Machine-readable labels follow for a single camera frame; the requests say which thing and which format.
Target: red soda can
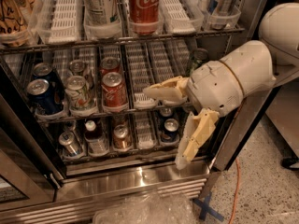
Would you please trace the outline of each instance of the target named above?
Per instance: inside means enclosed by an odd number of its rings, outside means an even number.
[[[119,59],[115,57],[106,57],[100,63],[100,72],[102,77],[109,72],[119,73],[121,70],[121,65]]]
[[[150,35],[158,28],[159,0],[129,0],[130,20],[133,31],[139,35]]]
[[[102,88],[107,107],[119,107],[127,103],[127,91],[120,73],[105,74],[102,78]]]

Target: speckled floor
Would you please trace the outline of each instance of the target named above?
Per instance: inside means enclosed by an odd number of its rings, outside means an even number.
[[[299,223],[299,171],[280,166],[282,158],[290,157],[291,153],[272,122],[263,117],[238,156],[241,175],[234,224]],[[229,223],[236,181],[234,163],[221,174],[209,203],[224,220],[207,214],[206,220],[199,223]],[[195,205],[194,211],[199,216],[202,210]]]

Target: stainless steel panel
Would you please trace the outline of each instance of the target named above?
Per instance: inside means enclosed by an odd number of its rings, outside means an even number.
[[[4,97],[0,94],[1,113],[0,118],[8,127],[13,127],[14,133],[22,138],[23,145],[28,146],[28,150],[40,159],[40,162],[47,166],[48,170],[52,171],[57,179],[63,179],[61,173],[56,169],[53,163],[48,159],[44,151],[36,143],[34,137],[29,134],[26,127],[21,123],[20,119],[16,116],[10,108]]]
[[[94,175],[65,183],[55,203],[0,213],[0,223],[74,223],[91,219],[96,211],[120,205],[126,198],[153,191],[161,195],[184,193],[197,197],[209,178],[210,163],[195,161],[178,171],[173,162]]]
[[[4,136],[2,134],[0,136],[2,138],[1,142],[5,142]],[[25,197],[12,202],[0,203],[0,211],[53,201],[54,189],[50,188],[48,181],[45,178],[44,180],[40,179],[38,183],[33,181],[2,150],[0,150],[0,176]]]

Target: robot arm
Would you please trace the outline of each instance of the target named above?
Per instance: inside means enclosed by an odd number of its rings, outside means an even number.
[[[248,95],[270,90],[275,81],[269,50],[260,41],[250,41],[219,61],[205,63],[190,77],[174,77],[143,92],[158,100],[187,96],[199,113],[187,119],[179,144],[176,164],[182,169],[213,134],[219,117],[239,107]]]
[[[263,42],[249,41],[218,61],[205,63],[190,77],[175,77],[143,90],[148,97],[159,100],[188,97],[199,113],[187,119],[178,146],[178,169],[195,157],[198,148],[213,134],[219,117],[239,107],[252,93],[299,77],[298,24],[299,4],[274,7],[261,22]],[[272,58],[278,65],[278,80],[273,76]]]

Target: bottle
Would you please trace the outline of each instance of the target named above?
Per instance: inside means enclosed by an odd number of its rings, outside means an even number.
[[[19,47],[29,39],[27,23],[14,0],[1,0],[0,5],[1,43]]]
[[[88,145],[88,154],[92,157],[104,156],[109,152],[109,144],[103,133],[101,122],[88,120],[85,123],[84,138]]]

